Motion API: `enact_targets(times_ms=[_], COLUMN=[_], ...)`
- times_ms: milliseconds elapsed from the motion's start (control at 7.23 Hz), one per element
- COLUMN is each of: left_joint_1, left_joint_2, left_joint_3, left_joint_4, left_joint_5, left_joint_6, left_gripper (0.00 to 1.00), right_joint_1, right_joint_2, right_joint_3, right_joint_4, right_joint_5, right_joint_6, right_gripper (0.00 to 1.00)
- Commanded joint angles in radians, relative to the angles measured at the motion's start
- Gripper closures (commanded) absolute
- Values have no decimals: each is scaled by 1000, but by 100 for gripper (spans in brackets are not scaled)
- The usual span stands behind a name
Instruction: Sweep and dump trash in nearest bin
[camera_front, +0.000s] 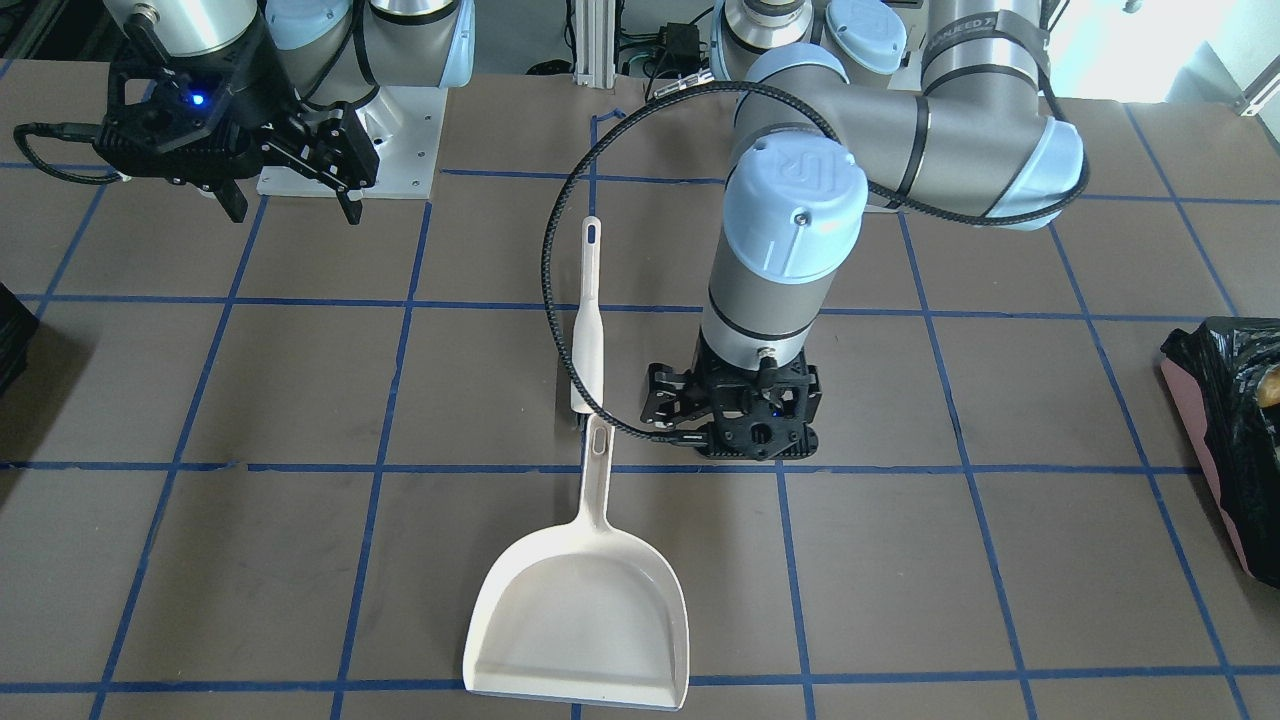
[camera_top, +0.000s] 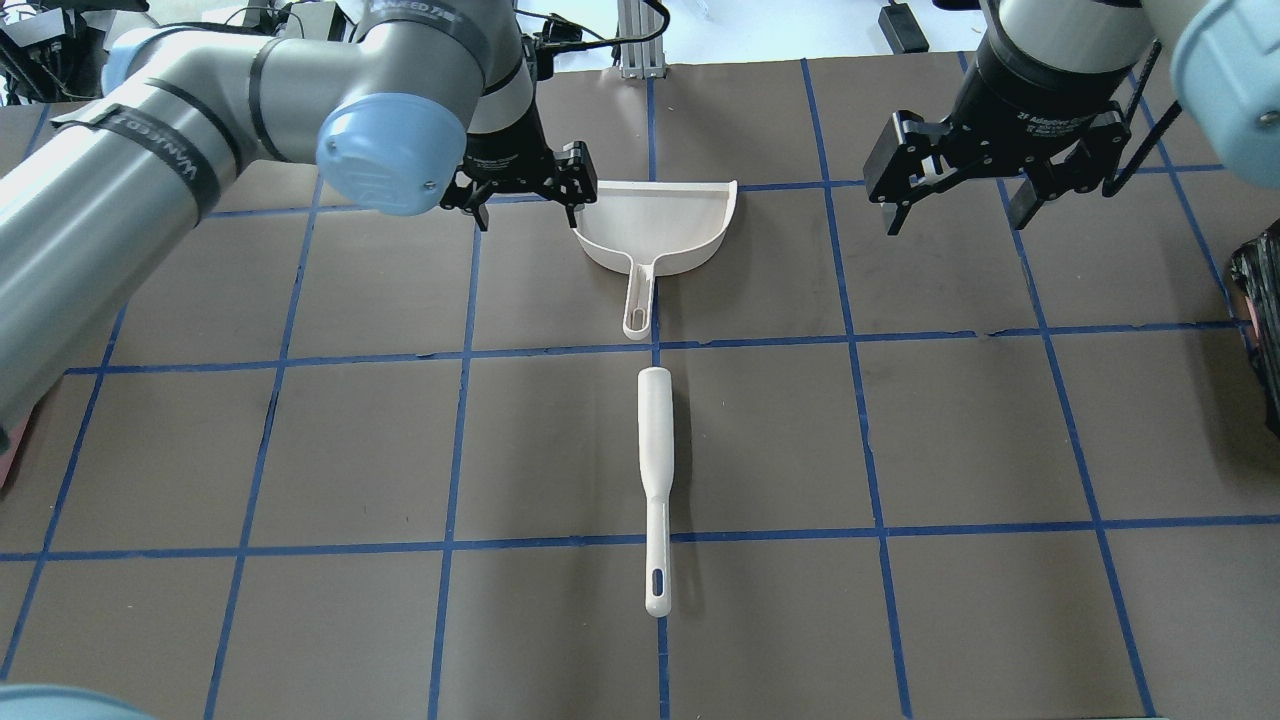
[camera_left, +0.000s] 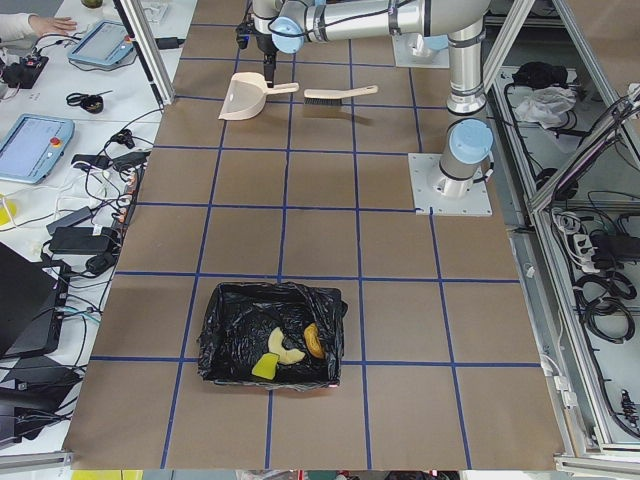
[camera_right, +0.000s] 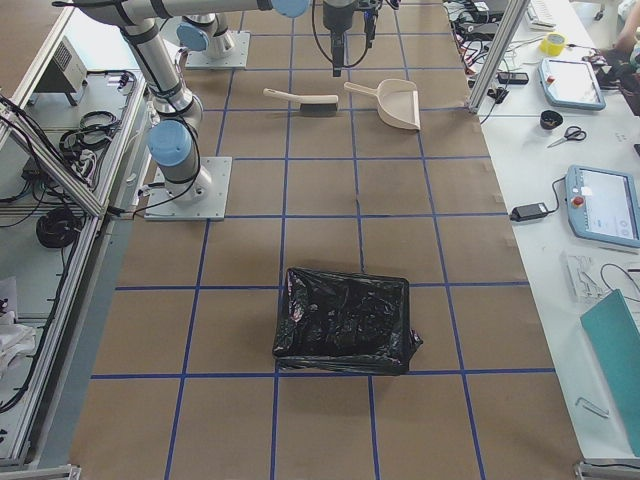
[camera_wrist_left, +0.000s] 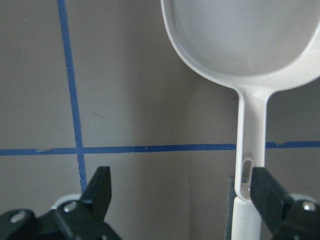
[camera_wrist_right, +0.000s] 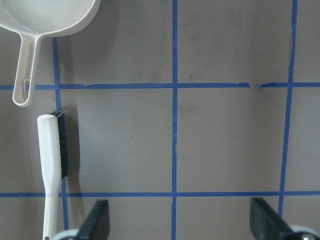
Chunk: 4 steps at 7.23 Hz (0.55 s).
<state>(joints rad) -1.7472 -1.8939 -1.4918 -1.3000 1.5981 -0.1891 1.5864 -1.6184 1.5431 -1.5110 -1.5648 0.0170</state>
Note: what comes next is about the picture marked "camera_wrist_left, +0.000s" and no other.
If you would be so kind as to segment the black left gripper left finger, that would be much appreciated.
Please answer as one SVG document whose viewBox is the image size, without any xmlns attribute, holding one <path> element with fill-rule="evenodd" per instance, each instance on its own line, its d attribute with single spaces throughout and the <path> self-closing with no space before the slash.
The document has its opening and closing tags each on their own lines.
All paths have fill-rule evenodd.
<svg viewBox="0 0 320 240">
<path fill-rule="evenodd" d="M 79 197 L 65 196 L 47 213 L 26 208 L 0 215 L 2 240 L 118 240 L 105 222 L 112 198 L 111 171 L 98 167 Z"/>
</svg>

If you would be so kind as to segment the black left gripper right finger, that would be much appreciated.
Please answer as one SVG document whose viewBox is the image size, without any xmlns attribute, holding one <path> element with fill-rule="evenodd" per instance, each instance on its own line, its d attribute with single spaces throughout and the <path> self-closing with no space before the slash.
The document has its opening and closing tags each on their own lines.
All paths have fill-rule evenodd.
<svg viewBox="0 0 320 240">
<path fill-rule="evenodd" d="M 264 167 L 254 167 L 250 198 L 273 240 L 318 240 L 320 202 L 289 193 Z"/>
</svg>

